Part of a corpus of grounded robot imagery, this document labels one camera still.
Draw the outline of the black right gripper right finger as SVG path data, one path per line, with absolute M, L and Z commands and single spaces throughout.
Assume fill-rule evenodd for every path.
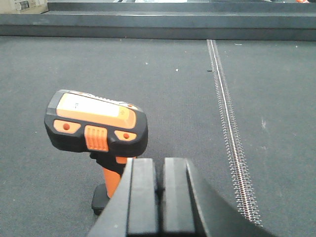
M 165 158 L 164 237 L 270 237 L 225 201 L 185 158 Z

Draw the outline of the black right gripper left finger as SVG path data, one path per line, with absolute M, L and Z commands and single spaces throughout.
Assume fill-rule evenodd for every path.
M 158 237 L 156 172 L 151 158 L 129 158 L 121 182 L 88 237 Z

